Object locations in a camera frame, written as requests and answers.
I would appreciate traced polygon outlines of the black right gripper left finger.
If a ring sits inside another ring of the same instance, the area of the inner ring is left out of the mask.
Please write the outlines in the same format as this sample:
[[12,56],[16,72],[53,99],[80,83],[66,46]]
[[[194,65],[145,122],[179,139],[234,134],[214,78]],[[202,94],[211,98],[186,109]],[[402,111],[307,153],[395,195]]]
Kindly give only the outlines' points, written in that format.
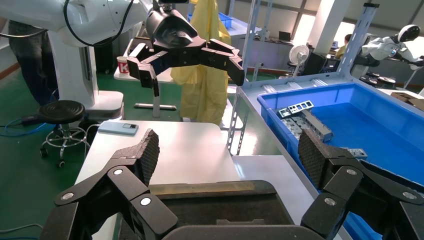
[[159,137],[152,129],[138,144],[116,150],[99,172],[55,198],[40,239],[90,240],[118,213],[138,239],[163,239],[178,218],[149,189],[159,153]]

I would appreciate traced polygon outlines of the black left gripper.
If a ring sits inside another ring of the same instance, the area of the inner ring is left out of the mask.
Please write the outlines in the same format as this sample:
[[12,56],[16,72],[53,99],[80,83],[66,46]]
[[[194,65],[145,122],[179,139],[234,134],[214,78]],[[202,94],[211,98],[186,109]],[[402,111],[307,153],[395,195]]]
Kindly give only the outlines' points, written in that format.
[[157,75],[168,68],[204,65],[226,71],[237,85],[245,81],[240,50],[217,39],[202,39],[196,29],[175,9],[152,9],[146,20],[146,30],[153,49],[139,43],[126,57],[129,75],[138,79],[143,88],[160,96]]

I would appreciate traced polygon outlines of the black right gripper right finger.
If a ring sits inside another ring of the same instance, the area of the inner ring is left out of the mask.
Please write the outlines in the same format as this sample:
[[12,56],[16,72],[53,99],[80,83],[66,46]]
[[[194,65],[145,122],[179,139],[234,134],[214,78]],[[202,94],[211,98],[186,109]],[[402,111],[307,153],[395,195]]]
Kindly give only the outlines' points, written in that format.
[[303,227],[331,240],[353,213],[385,240],[423,239],[422,185],[327,145],[309,129],[301,133],[298,154],[319,190],[301,219]]

